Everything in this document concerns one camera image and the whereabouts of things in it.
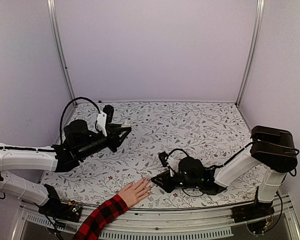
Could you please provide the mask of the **clear nail polish bottle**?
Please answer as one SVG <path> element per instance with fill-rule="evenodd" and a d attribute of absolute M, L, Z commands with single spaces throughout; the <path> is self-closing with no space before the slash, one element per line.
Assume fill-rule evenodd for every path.
<path fill-rule="evenodd" d="M 125 121 L 124 123 L 121 124 L 121 127 L 122 127 L 122 128 L 130 128 L 130 127 L 131 127 L 131 124 L 128 123 L 127 121 Z"/>

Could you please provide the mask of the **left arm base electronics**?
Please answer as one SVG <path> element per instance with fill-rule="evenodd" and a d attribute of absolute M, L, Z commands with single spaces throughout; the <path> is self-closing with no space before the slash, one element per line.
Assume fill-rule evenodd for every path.
<path fill-rule="evenodd" d="M 39 207 L 38 212 L 54 219 L 78 223 L 83 210 L 82 205 L 74 200 L 62 202 L 53 186 L 44 184 L 44 187 L 47 189 L 48 201 Z"/>

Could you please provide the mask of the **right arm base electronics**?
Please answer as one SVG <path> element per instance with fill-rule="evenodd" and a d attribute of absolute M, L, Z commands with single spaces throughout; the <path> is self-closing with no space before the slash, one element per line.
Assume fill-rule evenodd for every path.
<path fill-rule="evenodd" d="M 231 217 L 235 223 L 252 221 L 262 218 L 259 221 L 248 223 L 247 229 L 254 235 L 264 234 L 273 221 L 275 210 L 273 202 L 262 203 L 255 200 L 251 204 L 235 206 L 231 209 Z"/>

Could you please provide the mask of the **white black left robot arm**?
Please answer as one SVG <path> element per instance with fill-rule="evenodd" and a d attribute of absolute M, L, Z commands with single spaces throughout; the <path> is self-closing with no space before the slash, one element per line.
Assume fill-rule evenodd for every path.
<path fill-rule="evenodd" d="M 44 206 L 53 217 L 60 217 L 65 211 L 64 205 L 59 202 L 59 196 L 52 186 L 33 183 L 10 171 L 69 172 L 103 149 L 116 152 L 131 130 L 132 126 L 128 123 L 103 121 L 93 132 L 88 129 L 85 120 L 77 119 L 64 128 L 65 140 L 60 144 L 21 147 L 0 143 L 0 192 Z"/>

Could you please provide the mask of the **red black plaid sleeve forearm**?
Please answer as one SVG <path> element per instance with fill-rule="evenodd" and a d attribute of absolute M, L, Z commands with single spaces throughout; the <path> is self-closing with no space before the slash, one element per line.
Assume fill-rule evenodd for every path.
<path fill-rule="evenodd" d="M 97 240 L 102 229 L 128 210 L 127 204 L 117 194 L 96 208 L 82 223 L 73 240 Z"/>

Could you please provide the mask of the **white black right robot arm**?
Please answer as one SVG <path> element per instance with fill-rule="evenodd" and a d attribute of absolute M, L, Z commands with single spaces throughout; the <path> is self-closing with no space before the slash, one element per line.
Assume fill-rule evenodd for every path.
<path fill-rule="evenodd" d="M 248 208 L 252 218 L 259 218 L 268 210 L 286 175 L 296 170 L 300 153 L 290 131 L 260 125 L 251 130 L 251 142 L 221 165 L 206 167 L 189 154 L 176 161 L 171 157 L 176 151 L 158 154 L 161 164 L 168 169 L 151 178 L 166 193 L 197 189 L 202 195 L 215 196 L 252 168 L 265 165 L 266 174 L 255 193 L 257 200 Z"/>

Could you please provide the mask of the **person's left hand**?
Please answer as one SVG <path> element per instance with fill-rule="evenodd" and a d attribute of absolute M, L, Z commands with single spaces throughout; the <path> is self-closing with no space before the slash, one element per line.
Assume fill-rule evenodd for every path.
<path fill-rule="evenodd" d="M 122 198 L 127 207 L 131 208 L 152 194 L 152 188 L 146 187 L 150 182 L 150 178 L 142 178 L 138 182 L 129 183 L 117 194 Z"/>

